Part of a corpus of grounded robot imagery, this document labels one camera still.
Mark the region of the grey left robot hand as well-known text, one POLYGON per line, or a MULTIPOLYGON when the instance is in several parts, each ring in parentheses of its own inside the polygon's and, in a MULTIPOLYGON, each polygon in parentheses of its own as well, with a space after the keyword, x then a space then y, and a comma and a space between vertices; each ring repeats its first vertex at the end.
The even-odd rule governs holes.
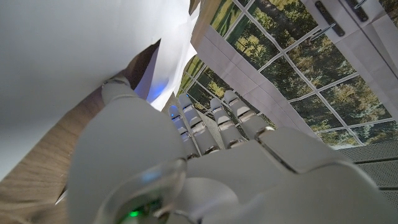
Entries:
POLYGON ((350 160, 304 133, 246 120, 249 141, 219 150, 201 126, 202 156, 124 77, 76 144, 71 223, 396 223, 397 212, 350 160))

